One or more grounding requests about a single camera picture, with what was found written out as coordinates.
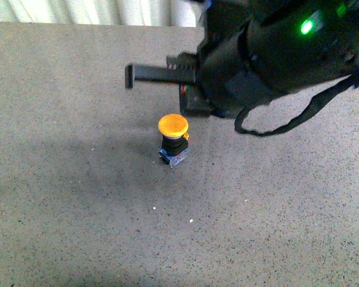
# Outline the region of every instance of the table surface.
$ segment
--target table surface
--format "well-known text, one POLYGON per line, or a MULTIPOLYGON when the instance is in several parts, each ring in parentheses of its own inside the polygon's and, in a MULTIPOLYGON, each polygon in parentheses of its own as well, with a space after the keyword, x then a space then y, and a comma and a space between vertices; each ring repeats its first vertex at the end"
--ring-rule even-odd
MULTIPOLYGON (((124 67, 202 39, 0 23, 0 286, 359 286, 359 89, 271 138, 188 118, 190 155, 170 169, 157 123, 178 86, 126 91, 124 67)), ((248 126, 286 123, 325 86, 248 126)))

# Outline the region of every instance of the blue terminal block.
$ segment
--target blue terminal block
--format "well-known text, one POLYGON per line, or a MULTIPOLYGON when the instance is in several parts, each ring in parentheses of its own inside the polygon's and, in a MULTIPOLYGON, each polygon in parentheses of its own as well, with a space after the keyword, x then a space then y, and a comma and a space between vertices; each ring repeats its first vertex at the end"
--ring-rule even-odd
POLYGON ((189 149, 185 149, 183 152, 181 152, 178 155, 175 155, 173 157, 168 156, 168 153, 163 148, 158 152, 160 155, 160 158, 163 162, 166 164, 169 164, 171 168, 178 165, 180 162, 182 162, 185 158, 187 158, 187 154, 189 153, 189 149))

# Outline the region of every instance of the black robotic arm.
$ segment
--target black robotic arm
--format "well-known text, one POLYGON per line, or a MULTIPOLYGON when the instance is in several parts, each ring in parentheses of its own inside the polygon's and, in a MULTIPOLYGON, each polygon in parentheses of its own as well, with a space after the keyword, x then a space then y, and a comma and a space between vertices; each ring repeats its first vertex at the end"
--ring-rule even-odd
POLYGON ((214 0, 204 13, 196 54, 168 57, 167 67, 128 65, 135 80, 179 83, 183 115, 235 118, 235 130, 256 136, 287 132, 332 98, 359 86, 359 0, 214 0), (279 97, 347 77, 316 95, 288 125, 258 133, 242 128, 249 111, 279 97))

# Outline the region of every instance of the green led light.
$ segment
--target green led light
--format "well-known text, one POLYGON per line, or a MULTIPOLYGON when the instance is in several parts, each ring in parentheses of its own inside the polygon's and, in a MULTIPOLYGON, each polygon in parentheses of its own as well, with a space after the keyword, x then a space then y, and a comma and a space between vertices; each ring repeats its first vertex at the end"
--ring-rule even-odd
POLYGON ((339 7, 336 8, 336 14, 339 18, 342 18, 347 12, 347 7, 344 3, 341 3, 339 7))
POLYGON ((312 27, 314 26, 313 21, 311 20, 306 20, 303 22, 303 24, 300 27, 300 31, 302 32, 302 34, 306 35, 308 32, 311 31, 312 27))

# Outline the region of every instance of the yellow button cap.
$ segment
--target yellow button cap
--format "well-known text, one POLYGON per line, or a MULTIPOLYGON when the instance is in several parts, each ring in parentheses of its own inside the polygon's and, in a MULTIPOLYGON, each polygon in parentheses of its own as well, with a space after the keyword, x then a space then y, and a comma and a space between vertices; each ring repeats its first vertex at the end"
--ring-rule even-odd
POLYGON ((188 128, 187 120, 178 114, 165 115, 158 123, 160 133, 168 138, 179 138, 187 132, 188 128))

